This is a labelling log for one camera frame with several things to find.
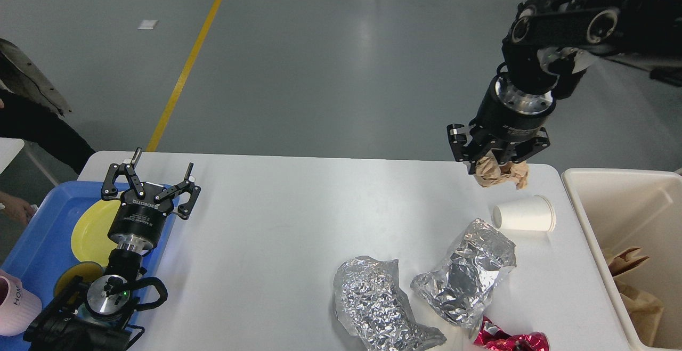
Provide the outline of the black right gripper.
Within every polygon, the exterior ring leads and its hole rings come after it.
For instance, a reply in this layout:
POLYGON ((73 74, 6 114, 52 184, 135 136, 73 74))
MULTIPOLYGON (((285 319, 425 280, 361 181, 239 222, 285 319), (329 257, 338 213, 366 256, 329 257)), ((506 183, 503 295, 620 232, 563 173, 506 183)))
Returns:
POLYGON ((551 145, 543 126, 555 108, 551 91, 529 94, 514 86, 509 75, 497 74, 470 125, 446 126, 454 160, 465 164, 472 175, 493 146, 502 144, 498 152, 501 166, 530 159, 551 145))

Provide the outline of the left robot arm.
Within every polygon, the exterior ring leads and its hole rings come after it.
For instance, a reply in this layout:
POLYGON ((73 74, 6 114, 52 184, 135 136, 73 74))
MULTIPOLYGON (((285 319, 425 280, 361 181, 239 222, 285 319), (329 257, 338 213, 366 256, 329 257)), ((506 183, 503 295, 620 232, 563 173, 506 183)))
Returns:
POLYGON ((118 202, 107 232, 115 248, 102 275, 68 281, 27 327, 23 339, 31 350, 129 350, 145 332, 130 323, 133 315, 167 301, 166 286, 147 275, 143 261, 158 247, 168 217, 190 217, 201 188, 192 162, 173 186, 141 181, 141 154, 136 149, 129 162, 111 164, 101 186, 102 201, 118 202))

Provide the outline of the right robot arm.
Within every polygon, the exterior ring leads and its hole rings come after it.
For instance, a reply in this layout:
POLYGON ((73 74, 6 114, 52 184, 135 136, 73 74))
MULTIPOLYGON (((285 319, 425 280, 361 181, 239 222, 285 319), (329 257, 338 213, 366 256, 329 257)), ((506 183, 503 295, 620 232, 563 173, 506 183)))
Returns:
POLYGON ((502 39, 502 63, 470 123, 446 128, 469 174, 488 157, 521 164, 547 149, 544 123, 604 58, 680 87, 680 0, 526 0, 502 39))

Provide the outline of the person's hand at left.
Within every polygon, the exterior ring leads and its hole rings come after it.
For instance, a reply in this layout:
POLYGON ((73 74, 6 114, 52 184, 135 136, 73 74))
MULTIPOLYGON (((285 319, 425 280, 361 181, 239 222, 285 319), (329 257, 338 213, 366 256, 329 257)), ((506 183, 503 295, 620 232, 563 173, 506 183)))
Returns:
POLYGON ((1 191, 2 214, 13 222, 24 226, 29 225, 37 212, 36 205, 30 205, 27 201, 1 191))

